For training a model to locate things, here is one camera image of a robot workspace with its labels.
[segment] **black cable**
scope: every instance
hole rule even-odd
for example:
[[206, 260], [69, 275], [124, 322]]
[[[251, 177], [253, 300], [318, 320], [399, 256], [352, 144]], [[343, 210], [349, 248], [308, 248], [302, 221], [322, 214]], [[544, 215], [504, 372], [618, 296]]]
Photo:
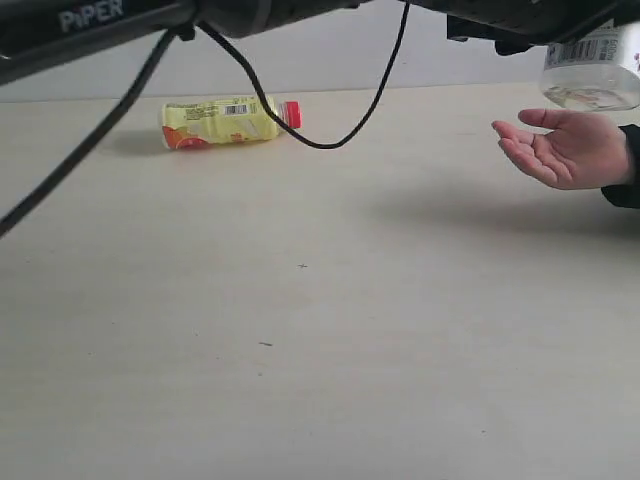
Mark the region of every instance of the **black cable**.
[[0, 238], [9, 233], [38, 205], [40, 205], [91, 153], [100, 141], [113, 129], [136, 102], [149, 82], [171, 42], [178, 35], [176, 30], [166, 31], [149, 54], [140, 72], [118, 104], [98, 126], [73, 150], [56, 169], [45, 178], [24, 200], [0, 220]]
[[364, 117], [362, 117], [362, 120], [360, 120], [360, 122], [355, 126], [355, 128], [351, 131], [351, 133], [349, 133], [346, 137], [344, 137], [342, 140], [336, 143], [314, 142], [304, 137], [303, 135], [299, 134], [291, 127], [289, 127], [289, 125], [287, 125], [285, 121], [281, 119], [269, 106], [269, 102], [267, 101], [267, 96], [264, 93], [264, 89], [262, 88], [262, 85], [260, 84], [260, 80], [258, 79], [258, 76], [256, 75], [256, 72], [254, 71], [249, 61], [238, 51], [237, 48], [231, 45], [231, 43], [229, 43], [229, 41], [226, 38], [220, 35], [211, 25], [205, 22], [201, 22], [198, 24], [198, 27], [204, 33], [209, 35], [216, 43], [218, 43], [218, 45], [220, 45], [229, 55], [231, 55], [240, 64], [240, 66], [244, 69], [247, 76], [249, 77], [249, 80], [251, 81], [251, 84], [253, 85], [253, 88], [255, 89], [256, 94], [258, 95], [258, 98], [260, 99], [260, 104], [262, 105], [262, 108], [264, 108], [267, 115], [274, 122], [276, 122], [280, 126], [280, 128], [282, 128], [289, 135], [291, 135], [292, 137], [301, 141], [302, 143], [304, 143], [309, 147], [316, 148], [319, 150], [335, 150], [336, 148], [340, 148], [344, 146], [351, 139], [353, 139], [353, 137], [355, 137], [360, 132], [360, 130], [362, 130], [365, 124], [369, 121], [369, 119], [371, 118], [371, 115], [377, 108], [378, 103], [382, 98], [384, 89], [387, 86], [387, 81], [389, 80], [389, 76], [391, 75], [391, 70], [393, 69], [393, 65], [398, 56], [398, 52], [400, 51], [400, 47], [402, 46], [402, 40], [404, 38], [404, 32], [407, 27], [407, 18], [409, 16], [410, 7], [411, 7], [411, 4], [409, 3], [409, 1], [406, 1], [404, 4], [404, 10], [402, 12], [402, 19], [400, 20], [400, 29], [398, 31], [398, 38], [396, 39], [395, 46], [393, 47], [393, 51], [391, 53], [391, 57], [389, 58], [389, 63], [387, 64], [387, 68], [384, 71], [384, 75], [382, 76], [380, 86], [378, 87], [378, 91], [376, 92], [376, 95], [373, 99], [373, 102], [371, 103], [371, 106], [369, 107], [369, 110], [367, 110], [367, 113], [365, 113]]

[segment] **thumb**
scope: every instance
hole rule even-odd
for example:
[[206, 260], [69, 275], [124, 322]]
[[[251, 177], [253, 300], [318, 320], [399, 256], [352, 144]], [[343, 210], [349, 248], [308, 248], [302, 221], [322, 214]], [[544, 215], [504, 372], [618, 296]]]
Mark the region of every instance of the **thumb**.
[[518, 118], [522, 123], [526, 123], [532, 127], [546, 128], [548, 130], [557, 130], [571, 119], [575, 114], [570, 110], [549, 110], [545, 108], [535, 108], [530, 110], [522, 110]]

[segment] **wall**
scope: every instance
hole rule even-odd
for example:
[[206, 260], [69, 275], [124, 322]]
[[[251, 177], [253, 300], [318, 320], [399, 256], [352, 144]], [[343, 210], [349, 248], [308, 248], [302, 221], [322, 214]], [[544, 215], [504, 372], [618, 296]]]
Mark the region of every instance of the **wall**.
[[[400, 2], [378, 1], [238, 42], [268, 92], [376, 86], [397, 34]], [[412, 9], [391, 86], [536, 80], [543, 50], [498, 57], [493, 44], [446, 40], [444, 15]], [[174, 44], [147, 95], [251, 91], [240, 68], [203, 35]], [[0, 101], [118, 97], [157, 37], [149, 37], [0, 88]]]

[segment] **red bottle cap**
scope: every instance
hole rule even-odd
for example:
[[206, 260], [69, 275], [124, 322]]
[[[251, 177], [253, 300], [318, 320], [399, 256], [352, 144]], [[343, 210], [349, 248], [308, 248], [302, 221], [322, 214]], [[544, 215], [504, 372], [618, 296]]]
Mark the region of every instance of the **red bottle cap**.
[[286, 102], [287, 107], [287, 124], [291, 128], [302, 127], [302, 113], [300, 113], [300, 104], [298, 102]]

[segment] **juice bottle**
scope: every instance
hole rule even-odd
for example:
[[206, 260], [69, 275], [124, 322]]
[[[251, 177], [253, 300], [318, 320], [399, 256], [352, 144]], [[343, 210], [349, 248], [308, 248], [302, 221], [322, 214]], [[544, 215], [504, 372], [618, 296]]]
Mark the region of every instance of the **juice bottle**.
[[578, 111], [631, 110], [640, 105], [640, 24], [608, 22], [581, 41], [551, 45], [544, 95]]
[[[302, 126], [298, 102], [277, 103], [271, 109], [291, 128]], [[258, 97], [234, 97], [204, 103], [168, 103], [160, 111], [164, 144], [177, 150], [225, 143], [273, 140], [282, 129], [271, 120]]]

